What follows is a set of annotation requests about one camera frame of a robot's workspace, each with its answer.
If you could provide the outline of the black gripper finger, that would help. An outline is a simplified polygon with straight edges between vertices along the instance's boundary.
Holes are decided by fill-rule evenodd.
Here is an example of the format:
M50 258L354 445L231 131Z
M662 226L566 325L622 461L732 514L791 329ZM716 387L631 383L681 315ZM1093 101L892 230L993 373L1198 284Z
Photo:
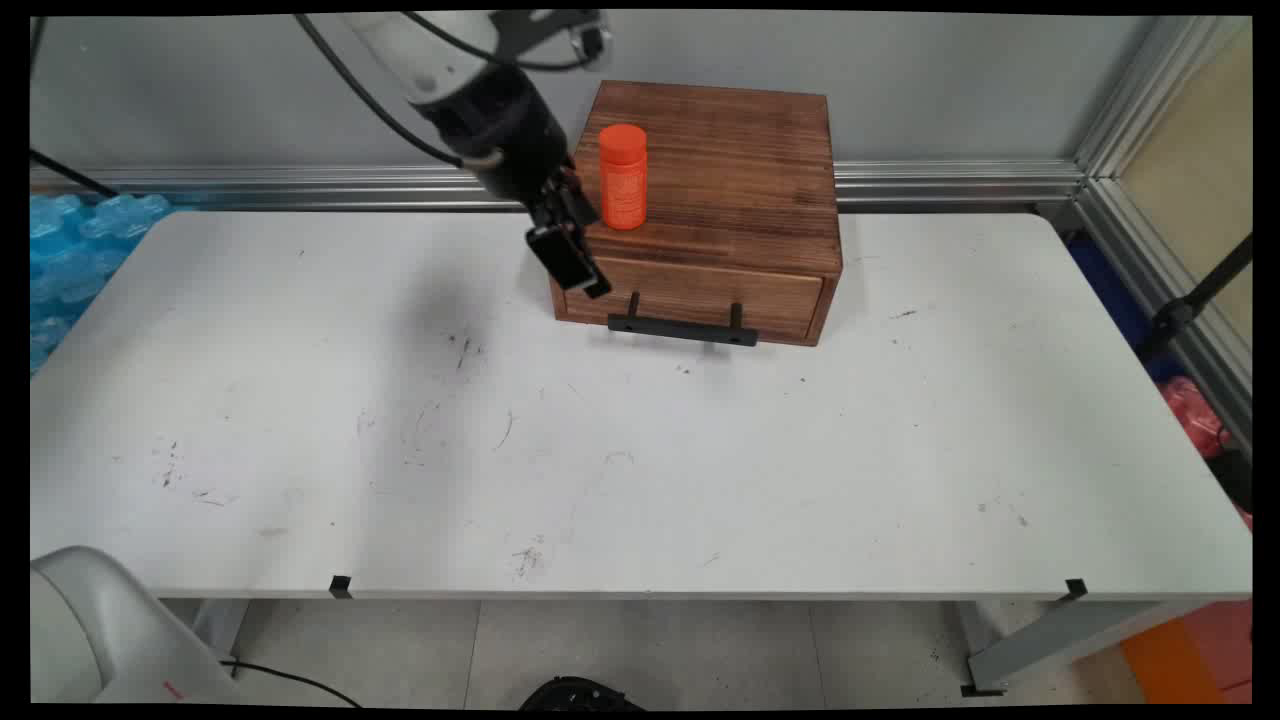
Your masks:
M557 223L585 229L600 220L600 214L585 193L572 164L561 164L547 181L547 206Z
M529 208L532 228L526 245L544 265L550 278L564 291L581 290L589 299L612 291L605 273L588 246L585 231L599 220L589 201L544 200Z

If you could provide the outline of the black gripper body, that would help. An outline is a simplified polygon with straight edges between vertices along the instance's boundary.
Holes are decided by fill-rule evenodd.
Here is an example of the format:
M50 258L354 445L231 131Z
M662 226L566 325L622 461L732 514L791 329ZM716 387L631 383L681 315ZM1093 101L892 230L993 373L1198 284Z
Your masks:
M581 193L567 137L525 70L489 65L430 102L430 123L481 186L526 208Z

